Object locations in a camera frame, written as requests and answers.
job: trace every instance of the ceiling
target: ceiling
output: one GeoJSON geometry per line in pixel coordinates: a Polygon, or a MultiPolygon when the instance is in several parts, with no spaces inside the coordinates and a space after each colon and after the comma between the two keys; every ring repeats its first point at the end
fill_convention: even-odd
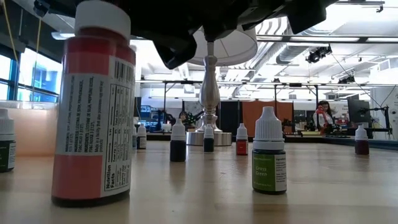
{"type": "MultiPolygon", "coordinates": [[[[33,13],[34,0],[14,0],[24,9],[33,13]]],[[[313,27],[312,31],[326,35],[380,35],[398,36],[398,1],[384,0],[384,10],[377,13],[379,6],[332,5],[327,9],[327,20],[313,27]]],[[[47,14],[43,21],[61,32],[73,32],[74,19],[47,14]]],[[[256,27],[257,34],[290,34],[286,18],[264,21],[256,27]]],[[[149,40],[132,40],[137,47],[137,66],[141,68],[141,77],[146,80],[202,80],[204,68],[186,63],[175,70],[167,69],[161,61],[153,43],[149,40]]],[[[398,45],[394,44],[331,44],[333,55],[328,55],[318,63],[308,64],[305,57],[308,52],[319,46],[283,43],[259,42],[257,55],[248,63],[229,68],[218,68],[219,81],[271,82],[279,78],[282,82],[337,83],[345,71],[354,71],[358,83],[373,82],[369,79],[372,70],[377,71],[378,64],[398,57],[398,45]],[[277,56],[293,48],[296,53],[291,61],[278,64],[277,56]]],[[[144,88],[163,88],[163,85],[143,85],[144,88]]],[[[231,95],[237,87],[227,87],[224,94],[231,95]]]]}

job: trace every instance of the table surface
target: table surface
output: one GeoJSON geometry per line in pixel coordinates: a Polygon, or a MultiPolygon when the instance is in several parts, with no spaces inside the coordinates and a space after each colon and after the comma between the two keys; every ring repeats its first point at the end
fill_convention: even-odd
{"type": "Polygon", "coordinates": [[[168,142],[148,142],[132,158],[130,198],[85,209],[51,204],[52,158],[17,158],[13,172],[0,174],[0,223],[398,222],[397,152],[355,156],[328,144],[286,151],[288,190],[273,196],[252,191],[251,156],[235,156],[233,146],[212,154],[189,147],[186,163],[170,163],[168,142]]]}

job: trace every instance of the silver lamp base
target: silver lamp base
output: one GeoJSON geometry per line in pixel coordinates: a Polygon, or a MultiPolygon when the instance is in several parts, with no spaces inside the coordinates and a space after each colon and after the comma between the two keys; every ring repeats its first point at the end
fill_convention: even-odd
{"type": "MultiPolygon", "coordinates": [[[[187,145],[202,146],[203,132],[188,132],[187,145]]],[[[232,145],[232,133],[214,133],[214,146],[230,146],[232,145]]]]}

